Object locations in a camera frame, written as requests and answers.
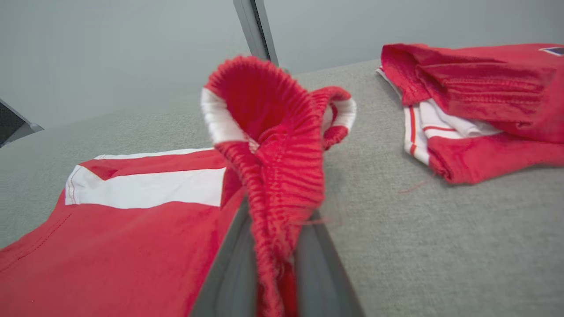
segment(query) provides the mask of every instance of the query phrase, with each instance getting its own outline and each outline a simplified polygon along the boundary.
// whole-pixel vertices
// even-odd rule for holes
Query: seam
[[[78,168],[74,174],[72,174],[72,176],[70,177],[70,186],[72,187],[72,194],[70,196],[70,199],[73,201],[73,203],[76,205],[76,199],[74,198],[74,192],[76,191],[75,187],[74,187],[74,183],[72,182],[72,179],[74,178],[74,176],[78,173],[79,170],[81,170],[83,168],[82,165],[79,165],[80,168]]]
[[[20,253],[20,256],[19,256],[17,259],[15,259],[12,263],[10,263],[8,266],[6,266],[5,268],[1,269],[1,270],[0,270],[0,273],[6,272],[10,267],[12,267],[12,266],[13,266],[15,263],[17,263],[19,260],[25,258],[26,256],[32,254],[35,250],[39,249],[39,248],[51,237],[51,235],[53,235],[53,234],[55,233],[55,231],[57,231],[57,229],[60,228],[60,227],[63,225],[63,223],[65,223],[65,221],[67,221],[67,219],[68,219],[70,216],[72,216],[72,213],[70,213],[66,218],[64,218],[62,221],[60,221],[60,222],[59,222],[59,225],[58,225],[56,228],[52,229],[51,233],[49,233],[44,239],[43,239],[43,237],[39,238],[39,239],[37,240],[37,242],[39,242],[41,239],[43,239],[43,241],[42,241],[39,245],[37,245],[33,250],[29,251],[29,249],[28,249],[28,250],[27,250],[28,252],[27,252],[26,254],[24,254],[24,255],[21,255],[21,253]]]
[[[53,223],[53,224],[52,224],[47,230],[45,230],[44,232],[50,232],[50,231],[53,229],[53,227],[57,226],[60,222],[61,222],[61,220],[56,221],[55,223]],[[42,234],[41,236],[39,236],[39,238],[37,238],[37,240],[36,240],[34,243],[32,243],[29,247],[27,247],[25,250],[18,252],[18,254],[17,254],[15,257],[17,258],[17,257],[21,256],[22,254],[29,252],[29,250],[32,249],[32,248],[34,248],[35,245],[36,245],[37,243],[39,243],[39,241],[41,241],[41,239],[43,239],[44,236],[45,236],[45,233]]]

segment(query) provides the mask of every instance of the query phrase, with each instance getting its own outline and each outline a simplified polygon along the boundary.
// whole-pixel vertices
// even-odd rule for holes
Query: gray wall
[[[46,129],[166,106],[237,54],[228,0],[0,1],[0,98]]]
[[[386,43],[564,43],[563,0],[265,0],[282,67],[303,73],[380,57]]]

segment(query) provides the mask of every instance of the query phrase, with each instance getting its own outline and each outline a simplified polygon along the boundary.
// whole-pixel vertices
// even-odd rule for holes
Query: small label
[[[547,49],[539,49],[539,51],[545,51],[549,54],[562,56],[564,55],[564,47],[549,47]]]

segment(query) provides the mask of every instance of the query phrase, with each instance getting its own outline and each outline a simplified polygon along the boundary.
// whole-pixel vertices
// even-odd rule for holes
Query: dark object
[[[319,219],[316,211],[311,219]],[[245,199],[202,286],[191,317],[256,316],[257,265]],[[296,250],[300,317],[364,316],[327,229],[303,226]]]
[[[3,144],[25,123],[5,105],[0,104],[0,144]]]

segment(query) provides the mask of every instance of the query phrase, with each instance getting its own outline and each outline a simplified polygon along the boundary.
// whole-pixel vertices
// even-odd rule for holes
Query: white fabric
[[[219,206],[223,169],[124,175],[102,180],[77,165],[67,180],[65,205],[98,204],[120,209],[151,208],[166,202]]]
[[[337,108],[337,117],[332,126],[344,126],[350,132],[356,118],[356,102],[351,98],[348,100],[333,101],[333,104],[335,108]]]
[[[455,117],[446,114],[434,99],[429,99],[421,103],[421,107],[430,105],[435,109],[439,118],[450,127],[457,130],[464,138],[481,137],[482,135],[494,135],[500,133],[501,130],[494,128],[487,122],[480,120],[468,120],[461,117]]]
[[[379,68],[376,69],[376,73],[393,87],[401,99],[400,90],[388,79],[384,71]],[[404,107],[403,112],[406,126],[404,149],[426,165],[429,164],[428,140],[430,138],[464,139],[501,132],[487,122],[450,116],[433,99]]]
[[[140,159],[142,157],[149,156],[163,156],[163,155],[182,155],[190,154],[200,151],[208,151],[213,148],[187,148],[187,149],[174,149],[172,151],[156,152],[156,153],[137,153],[137,154],[120,154],[120,155],[99,155],[94,158],[94,160],[128,160],[128,159]]]
[[[331,121],[333,121],[333,108],[327,107],[325,108],[325,112],[323,113],[323,121],[321,123],[321,135],[327,131],[328,128],[331,127]]]
[[[246,141],[245,133],[233,119],[225,100],[209,89],[202,89],[201,108],[214,144]]]

